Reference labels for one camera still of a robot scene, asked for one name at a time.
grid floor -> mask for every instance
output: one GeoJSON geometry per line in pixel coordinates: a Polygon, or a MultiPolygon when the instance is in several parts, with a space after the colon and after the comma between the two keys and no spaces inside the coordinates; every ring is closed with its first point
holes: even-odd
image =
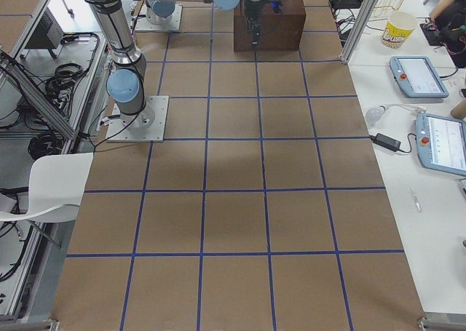
{"type": "Polygon", "coordinates": [[[417,330],[422,310],[327,0],[298,52],[184,4],[138,34],[161,144],[95,154],[52,310],[74,330],[417,330]]]}
{"type": "Polygon", "coordinates": [[[11,53],[25,26],[31,21],[39,0],[0,0],[0,47],[11,53]]]}

metal base plate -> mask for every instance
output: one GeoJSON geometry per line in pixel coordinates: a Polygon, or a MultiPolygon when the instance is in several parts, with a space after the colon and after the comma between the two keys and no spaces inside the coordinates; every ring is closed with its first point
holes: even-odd
{"type": "MultiPolygon", "coordinates": [[[[155,120],[148,128],[131,129],[129,126],[115,137],[108,139],[108,142],[114,143],[132,143],[132,142],[163,142],[165,133],[165,124],[167,122],[168,96],[146,96],[146,104],[150,105],[155,112],[155,120]]],[[[119,109],[115,104],[112,111],[113,115],[119,114],[119,109]]],[[[115,135],[123,129],[120,119],[110,120],[107,130],[107,138],[115,135]]]]}
{"type": "MultiPolygon", "coordinates": [[[[169,22],[165,24],[152,24],[146,18],[140,18],[136,23],[136,31],[152,31],[152,32],[164,32],[164,31],[179,31],[181,24],[181,5],[175,5],[175,11],[173,11],[172,17],[169,22]]],[[[141,9],[142,15],[147,15],[147,6],[143,5],[141,9]]]]}

person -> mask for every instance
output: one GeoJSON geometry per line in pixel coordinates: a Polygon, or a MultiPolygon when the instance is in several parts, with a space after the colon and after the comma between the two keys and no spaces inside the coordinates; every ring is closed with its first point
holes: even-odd
{"type": "Polygon", "coordinates": [[[466,0],[440,0],[430,13],[430,18],[441,30],[448,25],[455,14],[464,12],[465,8],[466,0]]]}
{"type": "Polygon", "coordinates": [[[466,67],[466,0],[440,0],[430,13],[435,27],[440,31],[439,41],[446,46],[453,63],[466,67]]]}

popcorn bucket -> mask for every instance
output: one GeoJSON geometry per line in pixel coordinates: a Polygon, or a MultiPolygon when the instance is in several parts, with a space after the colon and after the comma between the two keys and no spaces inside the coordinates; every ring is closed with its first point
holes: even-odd
{"type": "Polygon", "coordinates": [[[406,12],[393,12],[389,18],[384,32],[380,36],[383,45],[398,49],[417,27],[417,19],[406,12]]]}

wire rack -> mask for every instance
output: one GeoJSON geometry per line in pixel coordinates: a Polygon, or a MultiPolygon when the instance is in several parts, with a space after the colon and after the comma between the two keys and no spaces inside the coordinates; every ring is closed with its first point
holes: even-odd
{"type": "Polygon", "coordinates": [[[404,0],[378,0],[369,20],[388,18],[392,12],[398,11],[404,0]]]}

